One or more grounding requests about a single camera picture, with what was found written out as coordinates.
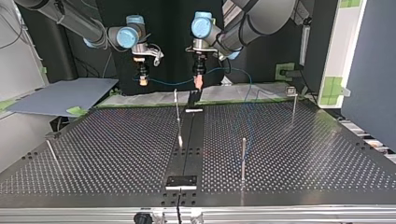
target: black curtain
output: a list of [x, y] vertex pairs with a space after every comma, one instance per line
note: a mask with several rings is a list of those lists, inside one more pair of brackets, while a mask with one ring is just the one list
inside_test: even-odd
[[[193, 58], [185, 48], [190, 46], [191, 22], [195, 11], [210, 11], [216, 18], [217, 26], [223, 28], [222, 0], [97, 0], [97, 5], [106, 27], [123, 26], [125, 18], [129, 15], [141, 15], [145, 19], [149, 43], [159, 45], [164, 53], [164, 58], [159, 67], [154, 67], [149, 62], [151, 78], [168, 83], [178, 83], [192, 79]], [[134, 81], [138, 79], [137, 70], [130, 51], [119, 53], [113, 50], [114, 62], [120, 79], [120, 88], [126, 95], [150, 93], [154, 91], [180, 91], [193, 89], [193, 82], [180, 86], [166, 86], [150, 82], [147, 87], [140, 87]], [[207, 70], [219, 67], [217, 59], [209, 55]], [[205, 85], [220, 84], [223, 71], [218, 71], [205, 77]]]

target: white wall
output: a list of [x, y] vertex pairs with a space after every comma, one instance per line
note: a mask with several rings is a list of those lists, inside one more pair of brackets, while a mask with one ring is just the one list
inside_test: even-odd
[[51, 116], [12, 114], [0, 119], [0, 172], [40, 146], [51, 132]]
[[[19, 32], [21, 27], [16, 19], [12, 0], [0, 0], [0, 6], [11, 10], [15, 15], [0, 8], [0, 13]], [[17, 35], [0, 17], [0, 47], [15, 40]], [[48, 81], [41, 74], [41, 62], [30, 45], [21, 40], [5, 49], [0, 49], [0, 101], [13, 99], [44, 87]], [[19, 160], [27, 152], [44, 142], [51, 131], [51, 116], [12, 114], [0, 112], [0, 172]]]
[[[19, 32], [21, 26], [16, 18], [12, 0], [1, 0], [0, 5], [12, 10], [15, 16], [9, 15], [3, 8], [0, 13]], [[15, 40], [17, 35], [0, 17], [0, 47]], [[41, 75], [41, 63], [36, 59], [29, 45], [18, 40], [12, 46], [0, 49], [0, 101], [20, 96], [28, 91], [46, 85]]]

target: metal bracket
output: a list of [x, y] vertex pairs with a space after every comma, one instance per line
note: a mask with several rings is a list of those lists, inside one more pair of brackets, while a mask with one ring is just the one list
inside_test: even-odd
[[197, 176], [196, 175], [182, 175], [169, 176], [166, 181], [166, 190], [196, 190]]
[[163, 52], [160, 47], [148, 48], [148, 44], [138, 44], [132, 48], [132, 54], [138, 56], [152, 56], [154, 57], [154, 66], [158, 66], [161, 63], [161, 58], [163, 58]]
[[342, 95], [345, 96], [345, 97], [350, 97], [351, 91], [350, 91], [349, 89], [345, 88], [345, 87], [342, 87], [341, 93], [342, 93]]

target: vertical metal pin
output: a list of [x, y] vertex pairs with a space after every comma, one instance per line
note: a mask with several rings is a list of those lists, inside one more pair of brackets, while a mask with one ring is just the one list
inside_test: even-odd
[[53, 150], [52, 143], [50, 142], [49, 139], [47, 139], [46, 142], [47, 142], [47, 145], [49, 146], [49, 150], [50, 150], [50, 153], [52, 154], [53, 159], [58, 161], [58, 158], [56, 157], [55, 151]]
[[243, 138], [242, 139], [242, 184], [244, 185], [245, 184], [245, 166], [246, 166], [246, 163], [245, 163], [245, 154], [246, 154], [246, 151], [247, 151], [247, 139], [246, 138]]
[[298, 94], [295, 94], [294, 95], [294, 106], [293, 106], [293, 117], [296, 114], [297, 98], [298, 98]]
[[177, 127], [178, 127], [177, 139], [178, 139], [179, 146], [183, 147], [183, 138], [181, 137], [180, 113], [178, 110], [177, 90], [174, 91], [174, 95], [175, 95], [176, 113], [177, 113]]

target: perforated metal table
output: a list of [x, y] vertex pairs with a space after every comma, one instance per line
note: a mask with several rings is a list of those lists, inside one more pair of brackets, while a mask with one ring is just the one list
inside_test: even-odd
[[[357, 216], [359, 207], [366, 216], [385, 209], [376, 220], [396, 221], [395, 165], [324, 111], [300, 102], [293, 116], [292, 107], [205, 105], [203, 113], [182, 115], [183, 147], [174, 107], [93, 110], [53, 142], [56, 158], [43, 144], [0, 174], [0, 223], [21, 208], [38, 209], [45, 220], [70, 211], [125, 220], [142, 210], [173, 214], [171, 220], [177, 206], [183, 216], [221, 208], [254, 217], [329, 208]], [[197, 176], [197, 190], [165, 190], [167, 177], [177, 175]]]

